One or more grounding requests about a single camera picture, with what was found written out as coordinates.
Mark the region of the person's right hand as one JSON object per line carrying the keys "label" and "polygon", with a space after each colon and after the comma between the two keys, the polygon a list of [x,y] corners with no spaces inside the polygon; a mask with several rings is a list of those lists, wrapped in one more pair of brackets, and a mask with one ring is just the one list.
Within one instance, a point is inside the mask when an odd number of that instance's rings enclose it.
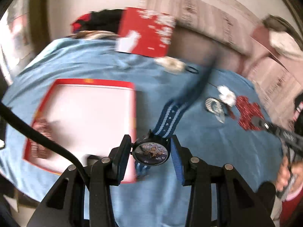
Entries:
{"label": "person's right hand", "polygon": [[[277,173],[277,179],[275,181],[275,186],[277,191],[281,192],[283,188],[288,185],[288,180],[290,179],[291,176],[290,171],[288,169],[288,165],[289,165],[288,158],[284,156]],[[293,165],[291,165],[291,171],[293,175],[297,176],[297,179],[290,190],[290,193],[294,193],[302,185],[302,161],[296,162]]]}

